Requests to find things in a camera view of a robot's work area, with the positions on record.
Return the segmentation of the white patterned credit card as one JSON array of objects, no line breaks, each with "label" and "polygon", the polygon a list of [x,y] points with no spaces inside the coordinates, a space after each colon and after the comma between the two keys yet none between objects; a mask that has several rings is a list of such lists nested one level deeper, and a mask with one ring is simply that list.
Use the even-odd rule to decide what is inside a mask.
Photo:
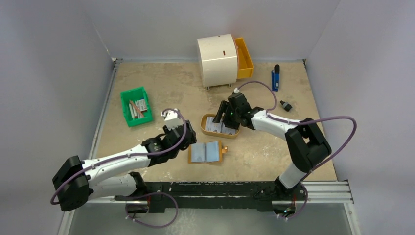
[{"label": "white patterned credit card", "polygon": [[221,133],[221,127],[223,126],[222,120],[220,123],[213,123],[214,117],[208,116],[206,118],[205,130],[208,132]]}]

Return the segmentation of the yellow leather card holder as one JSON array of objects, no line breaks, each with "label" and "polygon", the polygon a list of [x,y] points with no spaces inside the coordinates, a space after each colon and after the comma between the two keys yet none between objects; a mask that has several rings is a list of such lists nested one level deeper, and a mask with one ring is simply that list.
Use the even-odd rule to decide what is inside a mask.
[{"label": "yellow leather card holder", "polygon": [[223,161],[223,155],[229,150],[221,141],[198,142],[188,148],[189,164],[212,164]]}]

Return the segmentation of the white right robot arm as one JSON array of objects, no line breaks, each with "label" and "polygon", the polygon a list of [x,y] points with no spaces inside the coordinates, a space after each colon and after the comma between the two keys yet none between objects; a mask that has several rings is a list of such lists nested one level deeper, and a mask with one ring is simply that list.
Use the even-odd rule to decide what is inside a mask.
[{"label": "white right robot arm", "polygon": [[243,126],[263,131],[286,141],[291,163],[276,178],[275,193],[280,199],[291,196],[303,177],[332,153],[331,146],[311,118],[290,121],[264,108],[252,108],[242,93],[233,93],[223,100],[213,122],[235,130]]}]

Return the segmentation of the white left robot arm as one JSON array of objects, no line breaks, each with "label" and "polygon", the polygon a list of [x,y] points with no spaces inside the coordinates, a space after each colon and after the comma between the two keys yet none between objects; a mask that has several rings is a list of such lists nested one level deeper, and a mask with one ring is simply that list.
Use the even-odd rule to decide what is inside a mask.
[{"label": "white left robot arm", "polygon": [[69,157],[52,178],[56,192],[51,204],[68,212],[89,200],[106,196],[140,200],[146,194],[146,187],[131,171],[163,164],[196,141],[191,122],[186,120],[171,130],[164,126],[163,133],[117,154],[84,161],[78,156]]}]

